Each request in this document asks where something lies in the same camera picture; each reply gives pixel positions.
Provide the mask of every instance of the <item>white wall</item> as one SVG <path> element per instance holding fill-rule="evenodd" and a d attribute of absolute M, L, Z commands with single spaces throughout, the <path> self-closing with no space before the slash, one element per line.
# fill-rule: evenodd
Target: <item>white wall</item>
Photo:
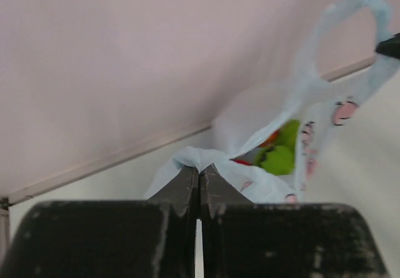
<path fill-rule="evenodd" d="M 398 89 L 400 72 L 344 127 L 320 160 L 306 192 L 308 202 L 340 202 L 358 209 L 369 223 L 393 277 L 400 277 Z M 12 206 L 11 234 L 27 210 L 41 200 L 139 199 L 157 168 L 179 148 L 189 145 L 210 147 L 210 131 Z"/>
<path fill-rule="evenodd" d="M 335 0 L 0 0 L 0 194 L 212 118 L 285 79 Z M 400 0 L 392 28 L 400 30 Z M 321 46 L 322 72 L 369 57 L 366 12 Z"/>

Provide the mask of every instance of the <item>white plastic bag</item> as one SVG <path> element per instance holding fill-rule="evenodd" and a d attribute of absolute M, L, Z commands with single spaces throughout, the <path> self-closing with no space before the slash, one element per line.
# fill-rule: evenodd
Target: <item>white plastic bag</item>
<path fill-rule="evenodd" d="M 273 89 L 267 84 L 252 87 L 234 98 L 213 122 L 216 149 L 187 147 L 177 152 L 160 168 L 145 198 L 164 187 L 183 165 L 202 171 L 214 164 L 220 175 L 253 202 L 301 201 L 307 178 L 327 142 L 400 66 L 397 59 L 378 55 L 370 69 L 354 79 L 330 83 L 320 78 L 316 51 L 321 36 L 362 7 L 369 7 L 376 19 L 376 43 L 393 37 L 386 30 L 390 10 L 383 0 L 343 0 L 330 5 L 297 54 L 291 79 Z M 293 175 L 274 176 L 231 160 L 260 145 L 293 118 L 302 122 Z"/>

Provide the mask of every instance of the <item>white trim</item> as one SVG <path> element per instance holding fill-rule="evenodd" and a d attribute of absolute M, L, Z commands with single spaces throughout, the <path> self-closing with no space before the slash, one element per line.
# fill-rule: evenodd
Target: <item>white trim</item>
<path fill-rule="evenodd" d="M 369 57 L 361 61 L 355 62 L 353 64 L 350 64 L 348 66 L 341 67 L 339 69 L 331 71 L 327 74 L 322 75 L 322 77 L 324 80 L 333 81 L 340 77 L 352 74 L 356 71 L 369 67 L 374 62 L 374 60 L 375 60 L 374 57 Z M 73 169 L 58 176 L 44 179 L 41 182 L 37 182 L 31 186 L 27 186 L 23 189 L 10 193 L 8 195 L 9 201 L 10 203 L 15 204 L 28 200 L 32 197 L 38 196 L 40 194 L 51 191 L 66 184 L 72 183 L 74 181 L 78 181 L 82 178 L 93 175 L 97 172 L 101 172 L 110 167 L 114 167 L 118 164 L 129 161 L 140 155 L 154 151 L 156 149 L 159 149 L 160 147 L 164 147 L 168 144 L 174 143 L 176 141 L 189 137 L 193 134 L 200 133 L 210 128 L 211 121 L 212 119 L 209 119 L 208 121 L 204 121 L 202 123 L 193 125 L 191 127 L 187 127 L 185 129 L 181 129 L 179 131 L 170 133 L 166 136 L 153 139 L 135 148 L 128 149 L 119 152 L 117 154 L 105 157 L 103 159 L 92 162 L 80 168 Z"/>

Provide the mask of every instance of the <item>dark metal object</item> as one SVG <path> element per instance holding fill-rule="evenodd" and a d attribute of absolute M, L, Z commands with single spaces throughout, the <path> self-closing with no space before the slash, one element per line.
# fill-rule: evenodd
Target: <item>dark metal object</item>
<path fill-rule="evenodd" d="M 8 211 L 8 207 L 12 204 L 8 201 L 8 197 L 0 197 L 0 209 Z"/>
<path fill-rule="evenodd" d="M 146 201 L 45 202 L 24 218 L 0 270 L 20 277 L 387 277 L 364 219 L 337 204 L 257 205 L 214 166 L 184 167 Z"/>
<path fill-rule="evenodd" d="M 391 39 L 380 42 L 375 51 L 379 54 L 400 59 L 400 33 L 397 33 Z"/>

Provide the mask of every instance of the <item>black clamp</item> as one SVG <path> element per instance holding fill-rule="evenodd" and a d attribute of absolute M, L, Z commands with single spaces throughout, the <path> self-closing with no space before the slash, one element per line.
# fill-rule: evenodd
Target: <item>black clamp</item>
<path fill-rule="evenodd" d="M 397 33 L 391 39 L 380 42 L 375 51 L 378 54 L 400 59 L 400 33 Z"/>
<path fill-rule="evenodd" d="M 0 278 L 387 277 L 363 217 L 340 204 L 253 204 L 211 165 L 182 171 L 148 201 L 34 206 Z"/>

